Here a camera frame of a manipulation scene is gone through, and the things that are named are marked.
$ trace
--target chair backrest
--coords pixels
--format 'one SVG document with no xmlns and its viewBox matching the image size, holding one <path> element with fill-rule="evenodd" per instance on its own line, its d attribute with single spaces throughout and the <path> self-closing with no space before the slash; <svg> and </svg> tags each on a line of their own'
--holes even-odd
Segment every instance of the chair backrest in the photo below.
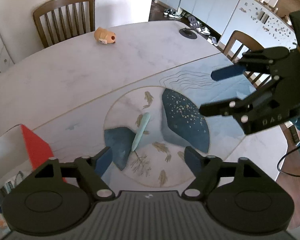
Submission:
<svg viewBox="0 0 300 240">
<path fill-rule="evenodd" d="M 79 35 L 80 30 L 79 30 L 79 18 L 78 18 L 78 11 L 76 7 L 76 3 L 80 3 L 80 11 L 81 11 L 81 19 L 82 19 L 82 28 L 83 32 L 87 32 L 86 28 L 86 18 L 85 18 L 85 13 L 84 13 L 84 2 L 89 2 L 89 21 L 90 21 L 90 31 L 95 31 L 95 0 L 50 0 L 43 5 L 41 5 L 39 8 L 37 8 L 33 12 L 33 20 L 34 24 L 37 28 L 37 31 L 39 33 L 41 42 L 45 48 L 49 46 L 47 37 L 45 35 L 40 17 L 44 15 L 45 23 L 46 23 L 46 28 L 49 32 L 50 40 L 52 44 L 61 42 L 62 40 L 67 40 L 68 38 L 73 38 L 74 35 L 74 30 L 73 30 L 73 24 L 71 21 L 71 16 L 70 16 L 70 9 L 69 5 L 72 4 L 72 13 L 74 15 L 74 23 L 75 23 L 75 29 L 77 32 L 77 35 Z M 62 13 L 62 7 L 65 6 L 65 12 L 66 12 L 66 21 L 67 21 L 67 27 L 65 25 L 65 21 L 63 18 L 63 13 Z M 59 18 L 59 25 L 57 23 L 57 17 L 55 14 L 55 9 L 58 9 L 58 18 Z M 55 31 L 55 36 L 53 34 L 51 24 L 49 21 L 49 16 L 48 13 L 51 13 L 51 19 L 53 22 L 54 26 L 54 31 Z"/>
<path fill-rule="evenodd" d="M 264 47 L 259 42 L 257 42 L 254 38 L 250 37 L 249 35 L 243 32 L 234 31 L 227 45 L 225 46 L 225 49 L 223 51 L 224 55 L 226 55 L 227 57 L 229 56 L 228 54 L 231 51 L 231 48 L 236 41 L 239 41 L 241 43 L 241 46 L 234 53 L 232 57 L 229 57 L 231 62 L 236 61 L 239 53 L 241 52 L 244 46 L 246 46 L 249 49 L 249 51 L 264 49 Z M 255 88 L 259 88 L 263 86 L 271 77 L 270 75 L 268 75 L 260 84 L 257 84 L 257 81 L 261 78 L 262 75 L 263 75 L 262 73 L 254 74 L 254 72 L 245 72 L 245 76 L 248 78 L 251 84 L 254 85 Z"/>
</svg>

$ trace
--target red object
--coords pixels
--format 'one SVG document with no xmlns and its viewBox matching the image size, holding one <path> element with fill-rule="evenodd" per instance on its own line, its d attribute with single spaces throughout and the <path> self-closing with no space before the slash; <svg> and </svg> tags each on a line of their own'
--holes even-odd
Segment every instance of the red object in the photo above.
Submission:
<svg viewBox="0 0 300 240">
<path fill-rule="evenodd" d="M 32 132 L 28 127 L 21 125 L 21 132 L 33 170 L 53 157 L 52 150 L 44 140 Z"/>
</svg>

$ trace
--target shoe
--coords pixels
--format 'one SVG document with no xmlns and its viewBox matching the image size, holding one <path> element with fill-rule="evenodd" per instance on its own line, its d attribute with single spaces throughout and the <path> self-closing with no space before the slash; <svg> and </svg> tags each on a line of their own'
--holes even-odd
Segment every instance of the shoe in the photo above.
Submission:
<svg viewBox="0 0 300 240">
<path fill-rule="evenodd" d="M 172 13 L 169 13 L 168 16 L 172 17 L 172 18 L 176 18 L 176 19 L 181 19 L 182 18 L 182 16 L 180 14 L 177 14 L 176 11 L 174 11 Z"/>
<path fill-rule="evenodd" d="M 197 21 L 197 23 L 199 24 L 199 26 L 202 26 L 201 22 Z M 190 23 L 190 26 L 192 26 L 192 23 Z"/>
<path fill-rule="evenodd" d="M 172 13 L 174 10 L 172 9 L 172 8 L 169 8 L 169 9 L 165 9 L 164 11 L 163 11 L 163 14 L 164 15 L 168 15 L 169 13 Z"/>
<path fill-rule="evenodd" d="M 211 43 L 212 45 L 214 45 L 214 46 L 218 46 L 218 42 L 217 42 L 217 39 L 215 37 L 209 36 L 209 38 L 207 39 L 207 41 L 209 43 Z"/>
<path fill-rule="evenodd" d="M 204 34 L 204 35 L 210 35 L 211 34 L 211 32 L 209 31 L 209 29 L 207 27 L 204 27 L 201 33 Z"/>
</svg>

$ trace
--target dark floor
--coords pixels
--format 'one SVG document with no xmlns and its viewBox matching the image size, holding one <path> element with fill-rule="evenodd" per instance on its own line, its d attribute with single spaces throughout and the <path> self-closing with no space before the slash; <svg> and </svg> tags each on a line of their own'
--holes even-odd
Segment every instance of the dark floor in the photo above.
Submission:
<svg viewBox="0 0 300 240">
<path fill-rule="evenodd" d="M 179 21 L 190 27 L 189 20 L 186 17 L 182 17 L 181 19 L 170 18 L 169 16 L 163 15 L 163 11 L 168 8 L 164 7 L 159 3 L 155 3 L 152 1 L 151 8 L 150 8 L 150 15 L 149 15 L 149 22 L 150 21 Z M 220 35 L 212 30 L 209 26 L 207 26 L 211 32 L 211 35 L 217 38 L 217 41 L 220 39 Z M 201 34 L 206 40 L 208 39 L 207 35 Z"/>
<path fill-rule="evenodd" d="M 150 9 L 149 21 L 180 21 L 189 26 L 189 21 L 185 17 L 182 19 L 170 18 L 163 15 L 163 11 L 166 8 L 158 3 L 152 2 Z M 292 135 L 285 127 L 285 125 L 281 125 L 281 129 L 287 139 L 288 143 L 288 151 L 294 149 L 296 146 L 293 142 Z M 287 156 L 283 163 L 282 167 L 283 171 L 294 173 L 300 175 L 300 153 L 299 151 L 294 152 L 293 154 Z M 283 173 L 280 173 L 277 181 L 276 181 L 293 199 L 295 203 L 295 211 L 291 222 L 289 224 L 289 229 L 294 229 L 300 226 L 300 178 L 292 177 Z"/>
</svg>

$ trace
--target orange toy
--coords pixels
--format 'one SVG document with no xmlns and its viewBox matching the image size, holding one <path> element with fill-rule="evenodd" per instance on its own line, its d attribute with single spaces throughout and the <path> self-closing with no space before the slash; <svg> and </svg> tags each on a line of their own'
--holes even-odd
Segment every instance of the orange toy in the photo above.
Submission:
<svg viewBox="0 0 300 240">
<path fill-rule="evenodd" d="M 94 32 L 94 38 L 103 44 L 115 43 L 115 33 L 101 27 Z"/>
</svg>

